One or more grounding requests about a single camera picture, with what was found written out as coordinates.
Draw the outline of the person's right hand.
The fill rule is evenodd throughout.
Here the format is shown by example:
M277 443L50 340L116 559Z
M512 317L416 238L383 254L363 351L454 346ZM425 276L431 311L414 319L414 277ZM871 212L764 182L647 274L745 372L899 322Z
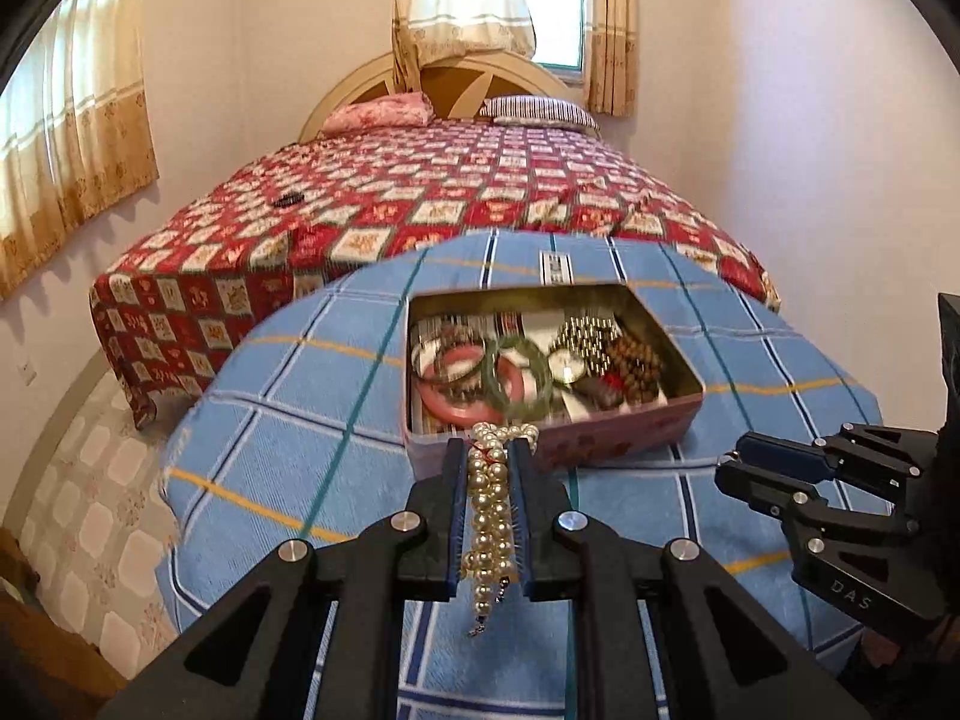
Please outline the person's right hand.
M949 639L937 637L937 635L932 639L900 645L872 629L866 629L861 635L859 645L867 663L874 668L891 667L897 661L949 660L950 658Z

